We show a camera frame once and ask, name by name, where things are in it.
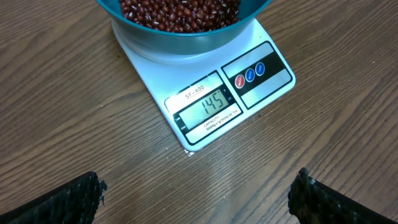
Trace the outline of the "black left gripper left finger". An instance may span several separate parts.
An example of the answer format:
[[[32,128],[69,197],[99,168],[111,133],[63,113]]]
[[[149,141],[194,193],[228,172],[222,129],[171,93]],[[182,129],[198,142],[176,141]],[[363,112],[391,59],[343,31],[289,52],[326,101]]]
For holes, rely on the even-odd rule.
[[[1,215],[5,224],[92,224],[106,182],[89,171]]]

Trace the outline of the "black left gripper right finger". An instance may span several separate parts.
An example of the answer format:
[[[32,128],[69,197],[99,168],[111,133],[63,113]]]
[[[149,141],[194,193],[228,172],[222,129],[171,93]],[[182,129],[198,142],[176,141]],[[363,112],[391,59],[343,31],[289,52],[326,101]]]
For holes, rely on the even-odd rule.
[[[397,224],[310,177],[304,167],[287,197],[289,213],[301,224]]]

